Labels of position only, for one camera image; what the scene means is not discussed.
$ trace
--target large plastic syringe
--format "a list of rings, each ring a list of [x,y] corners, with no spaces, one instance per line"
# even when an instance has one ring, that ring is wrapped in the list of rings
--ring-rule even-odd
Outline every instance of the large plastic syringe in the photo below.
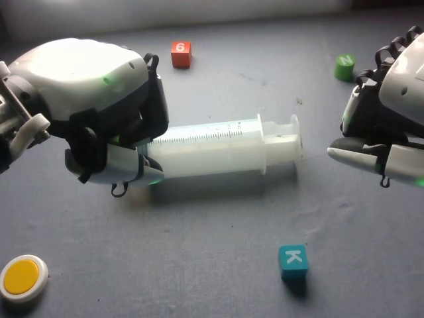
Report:
[[[165,178],[260,170],[297,161],[301,136],[296,115],[290,124],[244,121],[169,128],[147,146]]]

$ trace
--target robotic arm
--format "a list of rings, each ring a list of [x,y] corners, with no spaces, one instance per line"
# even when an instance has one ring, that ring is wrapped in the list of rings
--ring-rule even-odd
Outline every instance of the robotic arm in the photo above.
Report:
[[[343,164],[390,179],[424,186],[424,34],[414,26],[376,53],[375,70],[356,78],[343,114],[344,138],[334,141],[329,156]],[[391,58],[382,61],[382,52]]]
[[[168,129],[159,59],[94,40],[49,42],[0,65],[0,173],[49,134],[64,138],[66,167],[90,180],[151,184],[164,178],[143,145]]]

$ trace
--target teal block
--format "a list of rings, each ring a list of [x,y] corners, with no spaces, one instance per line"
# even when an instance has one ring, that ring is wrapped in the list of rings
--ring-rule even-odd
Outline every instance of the teal block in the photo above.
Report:
[[[283,280],[306,275],[309,269],[304,245],[283,245],[278,253],[278,263]]]

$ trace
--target red cube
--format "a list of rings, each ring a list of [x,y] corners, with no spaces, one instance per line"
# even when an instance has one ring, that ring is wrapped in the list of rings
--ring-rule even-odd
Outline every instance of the red cube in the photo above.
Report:
[[[191,64],[191,43],[174,42],[171,50],[172,65],[175,68],[189,68]]]

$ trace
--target gray table surface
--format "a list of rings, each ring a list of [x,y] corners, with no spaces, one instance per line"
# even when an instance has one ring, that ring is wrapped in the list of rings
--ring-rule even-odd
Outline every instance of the gray table surface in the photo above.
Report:
[[[50,271],[39,301],[2,302],[0,315],[424,316],[423,190],[382,189],[326,154],[353,87],[333,77],[335,56],[373,68],[375,51],[413,25],[424,25],[423,9],[97,36],[161,57],[172,126],[296,113],[303,160],[297,172],[169,180],[114,199],[69,174],[67,145],[52,138],[0,178],[0,265],[29,253]],[[185,71],[170,59],[180,39],[193,44]],[[304,243],[306,286],[289,288],[278,248]]]

